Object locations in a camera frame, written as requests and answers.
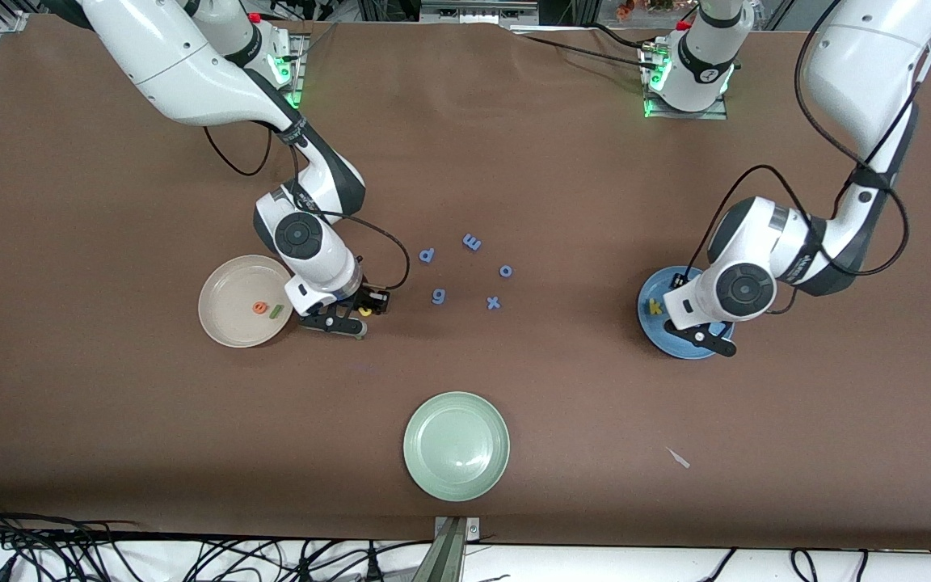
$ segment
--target white scrap on table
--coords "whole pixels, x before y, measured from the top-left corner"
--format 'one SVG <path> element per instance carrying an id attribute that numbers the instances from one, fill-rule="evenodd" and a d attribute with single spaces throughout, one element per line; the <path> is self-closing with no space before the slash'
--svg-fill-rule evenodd
<path id="1" fill-rule="evenodd" d="M 686 469 L 692 466 L 692 464 L 689 463 L 688 461 L 685 461 L 685 458 L 682 457 L 680 454 L 677 454 L 677 453 L 673 452 L 673 449 L 670 449 L 669 446 L 665 446 L 664 448 L 667 449 L 667 450 L 669 450 L 670 454 L 673 454 L 673 460 L 679 462 L 679 463 L 680 463 L 680 466 L 682 466 L 682 467 L 684 467 L 684 468 L 686 468 Z"/>

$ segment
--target blue plate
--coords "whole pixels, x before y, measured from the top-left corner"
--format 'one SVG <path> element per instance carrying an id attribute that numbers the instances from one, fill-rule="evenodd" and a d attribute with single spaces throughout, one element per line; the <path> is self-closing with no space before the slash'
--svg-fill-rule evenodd
<path id="1" fill-rule="evenodd" d="M 672 355 L 673 357 L 679 357 L 681 360 L 702 360 L 702 358 L 710 357 L 714 353 L 706 348 L 699 348 L 693 346 L 687 340 L 679 338 L 676 335 L 669 335 L 665 329 L 663 329 L 663 324 L 668 320 L 666 316 L 666 308 L 663 306 L 663 295 L 670 290 L 670 281 L 673 280 L 673 276 L 677 273 L 684 273 L 684 266 L 679 268 L 662 268 L 655 273 L 655 275 L 650 276 L 649 280 L 646 280 L 646 284 L 642 285 L 642 291 L 638 292 L 638 302 L 637 302 L 637 312 L 638 312 L 638 323 L 642 324 L 642 329 L 646 332 L 646 335 L 649 336 L 649 340 L 659 349 L 663 350 L 664 353 Z M 692 268 L 691 272 L 688 273 L 689 279 L 694 279 L 695 276 L 702 273 L 701 269 Z M 651 314 L 649 312 L 649 299 L 656 299 L 656 301 L 661 305 L 660 309 L 663 314 Z M 720 334 L 724 329 L 724 324 L 717 322 L 710 324 L 710 334 Z M 735 325 L 732 325 L 731 329 L 728 329 L 727 334 L 724 335 L 725 340 L 730 340 L 731 336 L 735 334 Z"/>

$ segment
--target plate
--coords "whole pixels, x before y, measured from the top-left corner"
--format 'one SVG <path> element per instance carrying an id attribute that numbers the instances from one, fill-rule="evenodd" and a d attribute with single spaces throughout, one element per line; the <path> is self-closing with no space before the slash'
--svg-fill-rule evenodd
<path id="1" fill-rule="evenodd" d="M 666 308 L 661 308 L 662 314 L 651 314 L 649 312 L 649 299 L 656 299 L 659 305 L 663 305 L 663 295 L 670 290 L 670 281 L 673 280 L 673 276 L 676 273 L 684 272 L 684 266 L 662 268 L 653 276 L 650 276 L 649 280 L 646 280 L 646 284 L 642 285 L 642 291 L 638 292 L 636 305 L 638 323 L 642 324 L 642 330 L 646 332 L 651 342 L 665 353 L 673 357 L 679 357 L 681 360 L 702 360 L 702 358 L 714 355 L 713 351 L 693 346 L 688 340 L 681 339 L 676 335 L 670 335 L 663 329 L 663 324 L 668 320 Z M 701 269 L 692 268 L 691 272 L 688 273 L 689 280 L 695 279 L 695 276 L 701 275 L 701 273 Z M 722 329 L 724 329 L 723 323 L 710 324 L 710 334 L 720 334 Z M 728 329 L 727 334 L 724 335 L 724 339 L 730 340 L 734 334 L 735 325 L 732 325 L 731 329 Z"/>
<path id="2" fill-rule="evenodd" d="M 237 257 L 219 266 L 200 291 L 200 325 L 222 346 L 249 348 L 267 342 L 293 314 L 284 290 L 285 281 L 292 278 L 280 262 L 261 255 Z M 259 302 L 265 303 L 263 313 L 255 313 Z"/>
<path id="3" fill-rule="evenodd" d="M 435 395 L 407 423 L 404 464 L 438 500 L 476 500 L 509 464 L 509 428 L 498 409 L 476 394 Z"/>

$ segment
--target brown table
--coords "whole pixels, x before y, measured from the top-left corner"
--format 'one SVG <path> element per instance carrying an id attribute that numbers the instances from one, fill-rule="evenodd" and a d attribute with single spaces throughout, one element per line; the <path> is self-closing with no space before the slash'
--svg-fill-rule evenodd
<path id="1" fill-rule="evenodd" d="M 360 215 L 436 258 L 362 342 L 291 325 L 233 350 L 196 296 L 266 253 L 252 205 L 289 156 L 236 176 L 91 33 L 32 18 L 0 47 L 0 505 L 201 533 L 420 538 L 458 513 L 503 542 L 931 546 L 931 78 L 894 268 L 739 325 L 734 360 L 673 360 L 634 319 L 743 169 L 775 163 L 830 211 L 850 163 L 795 106 L 801 40 L 750 36 L 731 118 L 692 122 L 644 119 L 625 65 L 494 26 L 340 26 L 303 111 L 366 177 Z M 263 130 L 217 140 L 246 167 Z M 786 199 L 765 176 L 753 195 Z M 398 277 L 396 247 L 337 230 L 373 280 Z M 889 209 L 869 264 L 898 234 Z M 501 483 L 468 504 L 402 463 L 407 419 L 445 390 L 491 400 L 512 436 Z"/>

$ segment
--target white floor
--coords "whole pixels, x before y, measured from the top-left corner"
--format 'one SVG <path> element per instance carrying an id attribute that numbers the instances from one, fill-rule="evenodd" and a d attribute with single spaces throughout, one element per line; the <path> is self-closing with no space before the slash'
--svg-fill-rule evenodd
<path id="1" fill-rule="evenodd" d="M 388 545 L 382 542 L 377 546 Z M 239 548 L 249 551 L 261 542 L 244 542 Z M 179 582 L 196 561 L 199 542 L 119 542 L 118 546 L 133 570 L 144 582 Z M 318 548 L 321 542 L 311 542 Z M 348 550 L 363 549 L 364 542 L 343 542 L 317 562 L 343 555 Z M 281 543 L 281 563 L 296 566 L 300 555 L 300 542 Z M 428 546 L 408 546 L 378 556 L 381 568 L 387 572 L 410 570 L 418 567 Z M 502 579 L 506 582 L 699 582 L 712 574 L 727 550 L 666 549 L 666 548 L 588 548 L 588 546 L 470 546 L 466 552 L 465 575 L 462 582 L 483 582 Z M 278 559 L 280 552 L 270 548 L 265 552 L 270 559 Z M 861 554 L 850 551 L 812 551 L 820 582 L 853 582 Z M 0 567 L 11 556 L 0 548 Z M 340 568 L 357 559 L 340 561 L 324 570 L 313 572 L 317 582 L 327 582 Z M 215 560 L 196 576 L 197 580 L 213 580 L 226 570 L 238 554 L 228 554 Z M 134 578 L 116 559 L 115 553 L 103 549 L 108 575 L 115 582 L 133 581 Z M 42 563 L 54 574 L 62 577 L 59 563 L 48 553 L 42 553 Z M 809 568 L 802 559 L 799 564 L 810 578 Z M 261 559 L 249 559 L 243 566 L 257 567 L 263 580 L 274 580 L 278 568 Z M 348 571 L 364 574 L 365 564 Z M 351 578 L 340 577 L 340 581 Z M 12 582 L 36 582 L 33 566 L 18 561 Z M 258 582 L 253 571 L 228 575 L 225 581 Z M 786 550 L 739 550 L 724 567 L 718 582 L 802 582 L 790 566 L 790 552 Z M 931 582 L 931 554 L 903 552 L 872 552 L 864 572 L 863 582 Z"/>

